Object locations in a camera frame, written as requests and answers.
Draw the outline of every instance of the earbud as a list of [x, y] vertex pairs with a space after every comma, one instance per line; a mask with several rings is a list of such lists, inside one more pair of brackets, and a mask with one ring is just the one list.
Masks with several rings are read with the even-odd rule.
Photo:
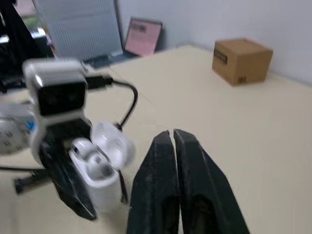
[[113, 168], [109, 165], [105, 157], [99, 153], [92, 153], [87, 162], [88, 176], [93, 180], [100, 180], [110, 176]]
[[71, 151], [80, 160], [86, 160], [91, 153], [96, 152], [95, 146], [86, 138], [77, 138], [73, 140]]

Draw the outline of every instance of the laptop screen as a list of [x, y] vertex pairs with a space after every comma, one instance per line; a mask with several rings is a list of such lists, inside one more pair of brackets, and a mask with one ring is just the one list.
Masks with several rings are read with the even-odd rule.
[[125, 50], [139, 56], [152, 55], [155, 51], [162, 24], [131, 19]]

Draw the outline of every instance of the tabletop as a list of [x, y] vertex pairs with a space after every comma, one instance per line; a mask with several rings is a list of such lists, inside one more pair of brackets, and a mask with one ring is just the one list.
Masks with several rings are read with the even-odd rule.
[[[264, 83], [231, 87], [212, 71], [212, 59], [209, 51], [183, 46], [97, 71], [139, 91], [124, 127], [136, 145], [134, 162], [123, 170], [128, 187], [153, 137], [179, 128], [193, 133], [227, 176], [251, 233], [310, 233], [311, 87], [272, 73]], [[23, 91], [0, 101], [26, 98]], [[131, 101], [127, 89], [93, 91], [86, 116], [116, 122]], [[1, 157], [0, 164], [36, 166], [29, 150]], [[67, 208], [52, 184], [17, 196], [12, 178], [25, 174], [0, 175], [1, 233], [125, 233], [124, 206], [90, 222]]]

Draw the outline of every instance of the cardboard box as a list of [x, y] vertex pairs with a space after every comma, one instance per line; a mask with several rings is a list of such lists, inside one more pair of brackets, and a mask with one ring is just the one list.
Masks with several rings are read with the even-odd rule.
[[273, 50], [249, 39], [218, 40], [213, 70], [231, 85], [262, 82], [272, 55]]

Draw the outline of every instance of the white robot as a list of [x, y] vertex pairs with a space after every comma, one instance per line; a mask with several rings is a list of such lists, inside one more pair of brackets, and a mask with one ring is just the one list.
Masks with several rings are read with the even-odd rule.
[[[23, 65], [31, 95], [28, 117], [35, 122], [30, 135], [34, 159], [46, 169], [60, 199], [79, 216], [94, 220], [120, 203], [120, 170], [132, 161], [135, 147], [120, 131], [121, 125], [104, 121], [92, 128], [84, 114], [87, 82], [82, 71], [74, 60], [29, 60]], [[107, 85], [114, 82], [133, 89], [107, 79]], [[126, 118], [136, 101], [135, 90]]]

